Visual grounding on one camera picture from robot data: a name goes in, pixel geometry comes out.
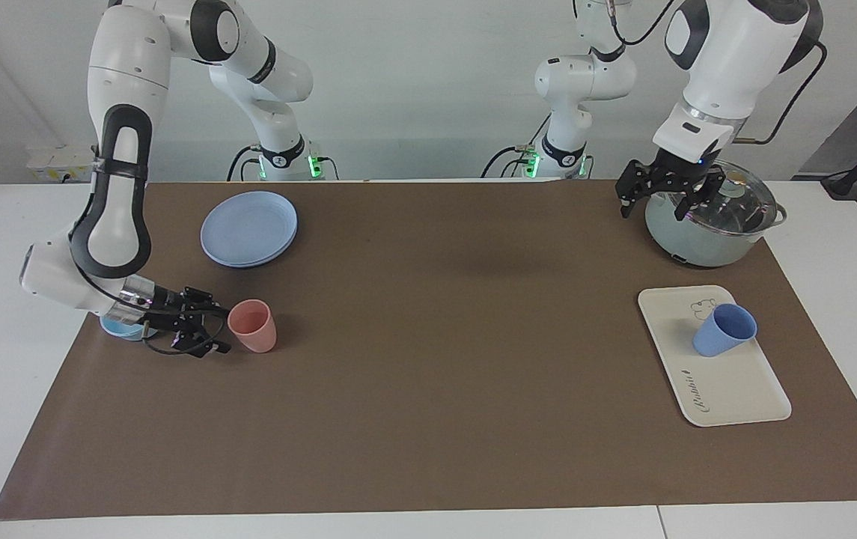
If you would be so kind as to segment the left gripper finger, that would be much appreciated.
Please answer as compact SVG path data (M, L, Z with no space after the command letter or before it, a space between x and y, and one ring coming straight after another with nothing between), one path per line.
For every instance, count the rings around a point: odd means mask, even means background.
M713 197L719 193L725 180L724 171L707 171L698 184L685 182L681 191L683 197L677 202L677 208L674 211L675 219L678 222L683 221L696 208L709 204Z
M629 218L640 199L653 194L652 170L653 167L640 161L629 161L624 167L616 182L616 194L622 204L620 215L623 219Z

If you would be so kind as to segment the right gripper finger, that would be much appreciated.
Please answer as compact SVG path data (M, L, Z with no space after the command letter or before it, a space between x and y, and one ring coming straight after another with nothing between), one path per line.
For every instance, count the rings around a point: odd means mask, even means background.
M213 333L205 328L182 330L176 333L172 341L172 348L179 354L192 357L204 357L209 352L227 354L232 351L233 346L223 340L224 333L225 326L220 326Z
M184 289L181 293L182 311L208 311L213 314L229 314L229 309L215 301L215 297L205 290Z

